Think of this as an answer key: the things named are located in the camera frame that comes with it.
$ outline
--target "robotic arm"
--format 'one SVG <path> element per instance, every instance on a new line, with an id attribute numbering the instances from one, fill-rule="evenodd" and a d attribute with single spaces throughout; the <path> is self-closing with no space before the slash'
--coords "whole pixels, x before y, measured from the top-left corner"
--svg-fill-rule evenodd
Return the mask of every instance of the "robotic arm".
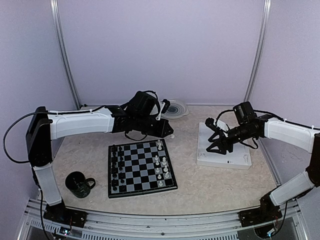
<path id="1" fill-rule="evenodd" d="M 65 207 L 52 168 L 51 140 L 86 133 L 128 133 L 132 130 L 143 135 L 164 138 L 174 130 L 168 120 L 161 119 L 170 102 L 138 91 L 127 103 L 117 106 L 101 106 L 78 111 L 47 111 L 44 106 L 35 111 L 26 133 L 28 159 L 33 178 L 41 188 L 47 202 L 45 219 L 83 227 L 87 214 Z"/>
<path id="2" fill-rule="evenodd" d="M 288 122 L 270 112 L 259 111 L 267 114 L 258 117 L 258 111 L 255 112 L 248 101 L 236 105 L 232 111 L 239 126 L 227 131 L 216 125 L 218 119 L 206 120 L 206 126 L 214 131 L 208 139 L 211 142 L 206 149 L 208 152 L 226 155 L 227 151 L 233 151 L 233 144 L 243 144 L 246 139 L 252 138 L 254 141 L 261 137 L 289 143 L 311 154 L 310 165 L 304 172 L 264 195 L 259 208 L 239 213 L 243 227 L 281 218 L 281 204 L 320 186 L 320 129 Z"/>

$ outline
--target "tabletop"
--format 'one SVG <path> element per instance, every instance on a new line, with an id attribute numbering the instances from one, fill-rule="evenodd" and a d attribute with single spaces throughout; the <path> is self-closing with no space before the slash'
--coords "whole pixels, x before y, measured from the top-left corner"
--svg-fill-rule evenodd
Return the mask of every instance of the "tabletop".
<path id="1" fill-rule="evenodd" d="M 189 115 L 170 120 L 174 138 L 165 142 L 178 189 L 146 195 L 108 198 L 108 147 L 133 143 L 124 133 L 89 133 L 65 137 L 53 161 L 53 170 L 67 206 L 108 213 L 188 215 L 237 210 L 259 205 L 259 199 L 276 187 L 260 149 L 250 149 L 249 170 L 196 164 L 199 122 L 216 118 L 225 106 L 188 106 Z M 220 120 L 236 126 L 233 112 Z M 141 136 L 130 132 L 133 137 Z M 148 136 L 145 141 L 157 139 Z M 65 186 L 67 175 L 82 172 L 96 180 L 85 198 L 76 198 Z"/>

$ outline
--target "white wall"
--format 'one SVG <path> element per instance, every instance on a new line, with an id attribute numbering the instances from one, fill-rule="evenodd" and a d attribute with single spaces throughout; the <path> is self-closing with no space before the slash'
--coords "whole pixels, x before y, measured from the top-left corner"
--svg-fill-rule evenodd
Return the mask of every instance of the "white wall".
<path id="1" fill-rule="evenodd" d="M 246 93 L 264 1 L 59 1 L 80 101 L 122 104 L 137 90 L 192 104 Z"/>
<path id="2" fill-rule="evenodd" d="M 320 1 L 272 0 L 251 103 L 290 121 L 320 127 Z M 285 183 L 309 165 L 297 147 L 264 140 Z M 298 200 L 312 240 L 320 239 L 320 189 Z"/>
<path id="3" fill-rule="evenodd" d="M 0 1 L 0 139 L 19 117 L 38 106 L 75 109 L 64 73 L 50 1 Z M 31 119 L 12 129 L 7 147 L 27 160 Z M 15 164 L 0 149 L 0 238 L 14 239 L 28 199 L 37 192 L 28 164 Z"/>

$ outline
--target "white tray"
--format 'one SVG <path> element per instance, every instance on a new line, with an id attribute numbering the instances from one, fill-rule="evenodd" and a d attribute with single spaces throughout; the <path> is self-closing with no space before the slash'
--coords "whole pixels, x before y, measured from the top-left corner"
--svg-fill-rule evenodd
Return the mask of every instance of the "white tray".
<path id="1" fill-rule="evenodd" d="M 227 130 L 227 125 L 223 121 L 218 121 L 218 126 L 221 129 Z M 228 152 L 222 155 L 215 152 L 207 152 L 206 148 L 210 146 L 208 138 L 214 132 L 208 128 L 204 122 L 199 123 L 199 137 L 198 137 L 198 151 L 196 164 L 200 166 L 228 168 L 228 169 L 242 169 L 248 170 L 252 163 L 249 153 L 249 148 L 240 143 L 233 145 L 233 152 Z"/>

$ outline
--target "black mug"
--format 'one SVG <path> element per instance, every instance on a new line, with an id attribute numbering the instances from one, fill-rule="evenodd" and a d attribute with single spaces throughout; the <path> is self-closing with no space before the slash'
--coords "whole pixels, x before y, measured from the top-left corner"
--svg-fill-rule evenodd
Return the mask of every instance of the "black mug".
<path id="1" fill-rule="evenodd" d="M 65 179 L 65 186 L 75 195 L 77 198 L 85 198 L 89 195 L 90 190 L 96 185 L 96 180 L 92 177 L 87 178 L 80 171 L 74 171 L 70 173 Z"/>

